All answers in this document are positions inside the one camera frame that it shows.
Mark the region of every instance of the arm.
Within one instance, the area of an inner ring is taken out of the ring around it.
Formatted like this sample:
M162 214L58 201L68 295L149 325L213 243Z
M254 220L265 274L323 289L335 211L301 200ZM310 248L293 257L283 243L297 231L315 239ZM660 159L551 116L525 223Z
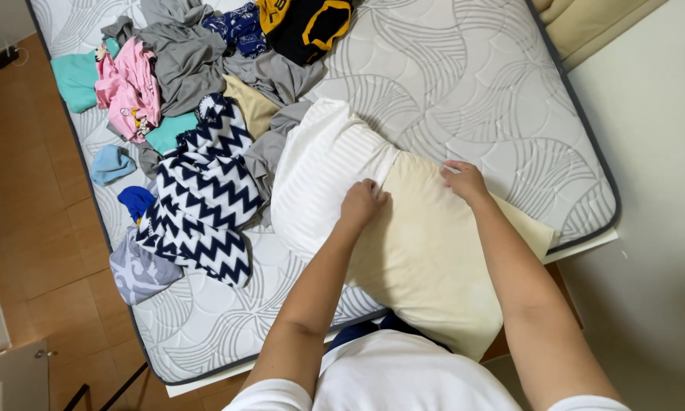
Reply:
M533 409L581 394L618 400L558 286L499 209L482 174L469 163L446 165L460 171L442 168L441 174L475 214L507 343Z
M324 339L342 292L350 256L362 230L388 199L375 182L355 183L332 233L292 287L241 390L264 379L289 379L315 397Z

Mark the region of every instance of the person's left hand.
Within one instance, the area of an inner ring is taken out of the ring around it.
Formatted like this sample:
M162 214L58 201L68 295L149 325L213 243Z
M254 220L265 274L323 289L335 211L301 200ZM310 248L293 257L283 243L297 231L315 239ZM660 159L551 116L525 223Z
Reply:
M345 229L352 229L356 234L362 233L368 223L373 220L385 202L389 193L380 191L374 194L375 182L366 178L362 182L354 183L342 201L340 220L338 224Z

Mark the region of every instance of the wall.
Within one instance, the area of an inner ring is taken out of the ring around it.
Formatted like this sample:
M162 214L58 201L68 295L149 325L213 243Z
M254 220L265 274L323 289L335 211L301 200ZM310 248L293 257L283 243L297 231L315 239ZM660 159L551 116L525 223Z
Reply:
M630 405L684 411L685 0L669 0L569 78L623 214L619 240L558 266L592 350ZM489 366L512 379L509 359Z
M0 50L35 32L25 0L0 0Z

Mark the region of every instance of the pink clothing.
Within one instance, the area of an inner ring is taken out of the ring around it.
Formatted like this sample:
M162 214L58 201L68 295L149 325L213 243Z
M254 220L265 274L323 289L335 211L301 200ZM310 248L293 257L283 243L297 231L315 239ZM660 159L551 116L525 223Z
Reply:
M155 53L142 50L131 37L112 59L96 56L99 81L94 83L99 108L110 109L110 122L129 141L142 143L160 124L160 87L155 78Z

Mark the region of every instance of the beige headboard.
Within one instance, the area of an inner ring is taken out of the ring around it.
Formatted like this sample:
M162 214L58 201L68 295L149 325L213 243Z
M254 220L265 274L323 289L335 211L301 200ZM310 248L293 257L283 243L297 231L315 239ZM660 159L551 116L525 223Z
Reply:
M563 59L578 64L667 0L532 0Z

